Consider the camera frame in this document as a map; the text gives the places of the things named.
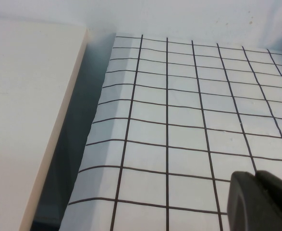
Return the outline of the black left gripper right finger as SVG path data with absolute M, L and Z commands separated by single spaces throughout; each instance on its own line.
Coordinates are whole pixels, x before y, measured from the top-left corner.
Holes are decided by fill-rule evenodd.
M 264 186 L 275 204 L 282 211 L 282 179 L 264 170 L 256 172 L 256 179 Z

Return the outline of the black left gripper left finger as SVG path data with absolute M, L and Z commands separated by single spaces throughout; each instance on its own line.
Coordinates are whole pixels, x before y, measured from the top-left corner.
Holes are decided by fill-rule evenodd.
M 231 175 L 227 216 L 232 231 L 282 231 L 282 211 L 249 172 Z

